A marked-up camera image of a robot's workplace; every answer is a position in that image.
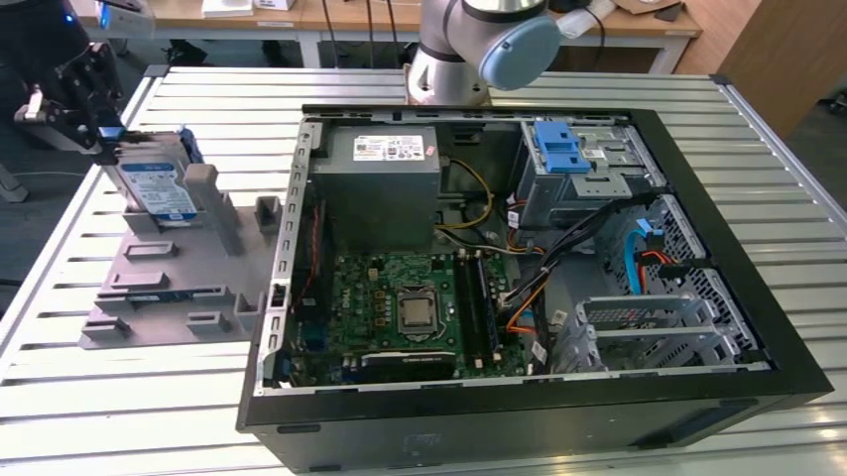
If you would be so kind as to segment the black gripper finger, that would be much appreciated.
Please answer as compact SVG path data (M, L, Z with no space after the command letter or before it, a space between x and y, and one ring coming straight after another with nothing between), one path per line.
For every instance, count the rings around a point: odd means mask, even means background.
M114 149L119 139L119 128L95 129L85 123L83 115L74 106L67 73L55 74L45 85L47 125L82 148L82 152L90 155L95 165L115 165Z
M118 101L122 89L109 44L89 43L69 63L69 78L75 109L95 129L122 127Z

